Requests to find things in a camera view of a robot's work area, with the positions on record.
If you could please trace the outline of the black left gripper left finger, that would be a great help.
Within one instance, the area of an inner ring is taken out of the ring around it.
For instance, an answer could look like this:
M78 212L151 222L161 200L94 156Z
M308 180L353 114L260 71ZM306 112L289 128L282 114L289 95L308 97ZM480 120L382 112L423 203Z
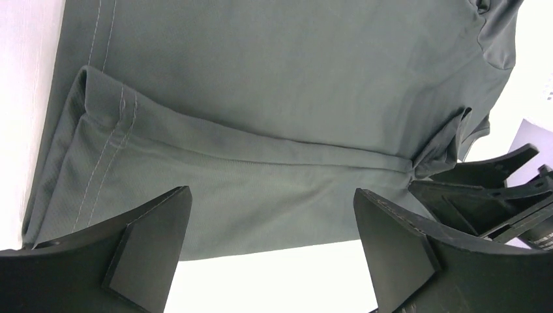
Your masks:
M192 206L186 186L30 249L1 252L2 312L162 312Z

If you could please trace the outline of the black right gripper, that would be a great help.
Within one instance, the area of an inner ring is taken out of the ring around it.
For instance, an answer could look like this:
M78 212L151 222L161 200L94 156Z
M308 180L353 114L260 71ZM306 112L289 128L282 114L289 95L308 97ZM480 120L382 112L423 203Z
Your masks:
M413 182L409 191L450 228L504 244L517 238L551 251L552 168L542 165L526 184L506 188L506 180L538 153L527 143L496 158L458 163L432 181Z

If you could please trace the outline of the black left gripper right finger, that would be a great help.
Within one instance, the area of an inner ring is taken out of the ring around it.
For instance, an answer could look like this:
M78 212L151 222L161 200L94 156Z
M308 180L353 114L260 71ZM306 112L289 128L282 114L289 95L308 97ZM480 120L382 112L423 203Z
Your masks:
M552 253L468 235L366 189L353 208L378 312L551 312Z

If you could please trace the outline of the dark grey t-shirt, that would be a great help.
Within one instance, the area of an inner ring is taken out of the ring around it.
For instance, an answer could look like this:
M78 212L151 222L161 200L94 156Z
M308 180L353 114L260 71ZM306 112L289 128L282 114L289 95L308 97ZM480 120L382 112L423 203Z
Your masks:
M520 1L66 1L31 248L177 187L182 260L356 240L365 188L451 169L515 65Z

